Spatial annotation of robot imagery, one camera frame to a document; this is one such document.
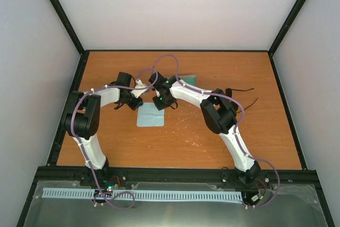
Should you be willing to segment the light blue cleaning cloth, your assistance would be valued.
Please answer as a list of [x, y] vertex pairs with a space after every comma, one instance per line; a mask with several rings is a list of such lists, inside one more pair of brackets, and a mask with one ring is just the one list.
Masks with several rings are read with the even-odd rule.
[[154, 103], [144, 103], [138, 108], [137, 127], [163, 127], [165, 110], [158, 110]]

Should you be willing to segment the grey leather glasses case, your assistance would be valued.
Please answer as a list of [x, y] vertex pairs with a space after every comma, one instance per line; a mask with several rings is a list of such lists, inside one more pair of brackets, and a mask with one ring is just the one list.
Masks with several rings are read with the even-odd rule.
[[195, 74], [180, 75], [178, 78], [182, 80], [183, 83], [196, 86], [197, 76]]

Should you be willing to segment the black sunglasses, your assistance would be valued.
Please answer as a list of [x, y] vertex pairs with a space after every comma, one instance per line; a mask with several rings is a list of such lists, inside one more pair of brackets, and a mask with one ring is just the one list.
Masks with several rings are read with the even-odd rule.
[[238, 101], [243, 109], [246, 111], [251, 108], [254, 104], [256, 104], [259, 100], [258, 96], [255, 96], [253, 93], [255, 88], [247, 88], [247, 89], [236, 89], [236, 88], [226, 88], [225, 94], [228, 97], [234, 98]]

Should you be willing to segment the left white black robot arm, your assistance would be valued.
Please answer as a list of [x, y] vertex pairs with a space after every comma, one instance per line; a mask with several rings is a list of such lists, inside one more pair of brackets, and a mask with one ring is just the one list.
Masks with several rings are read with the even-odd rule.
[[109, 104], [116, 104], [116, 110], [127, 105], [136, 110], [143, 105], [141, 95], [148, 91], [140, 79], [120, 72], [115, 81], [98, 89], [86, 92], [72, 91], [66, 101], [61, 124], [64, 130], [78, 144], [88, 168], [94, 169], [92, 180], [99, 186], [109, 183], [110, 171], [105, 169], [107, 158], [101, 150], [97, 131], [100, 121], [100, 110]]

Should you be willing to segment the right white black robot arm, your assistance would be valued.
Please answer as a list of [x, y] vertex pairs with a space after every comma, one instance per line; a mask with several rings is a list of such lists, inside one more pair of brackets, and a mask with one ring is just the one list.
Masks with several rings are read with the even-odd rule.
[[258, 162], [252, 158], [237, 124], [237, 103], [231, 100], [222, 90], [204, 90], [187, 85], [184, 80], [177, 80], [175, 76], [169, 79], [161, 74], [152, 74], [149, 82], [156, 96], [152, 98], [155, 107], [160, 111], [168, 107], [175, 108], [177, 100], [186, 101], [201, 109], [207, 128], [221, 137], [229, 150], [239, 181], [243, 185], [250, 185], [260, 174]]

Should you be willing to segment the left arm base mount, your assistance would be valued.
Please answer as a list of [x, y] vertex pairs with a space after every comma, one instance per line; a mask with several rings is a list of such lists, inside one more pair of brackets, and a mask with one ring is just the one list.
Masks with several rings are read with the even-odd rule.
[[[118, 185], [118, 187], [126, 186], [128, 172], [123, 168], [107, 167], [102, 170], [94, 170], [97, 181], [101, 188]], [[91, 169], [86, 168], [80, 176], [80, 185], [91, 186], [96, 188], [96, 182]]]

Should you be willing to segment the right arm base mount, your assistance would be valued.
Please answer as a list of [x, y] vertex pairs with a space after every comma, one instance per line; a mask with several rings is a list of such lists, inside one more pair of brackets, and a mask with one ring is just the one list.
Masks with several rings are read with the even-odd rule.
[[241, 186], [242, 188], [253, 188], [256, 185], [261, 185], [267, 189], [268, 182], [261, 179], [261, 168], [255, 168], [242, 172], [236, 168], [229, 169], [223, 167], [220, 169], [222, 175], [222, 182], [230, 183], [236, 186]]

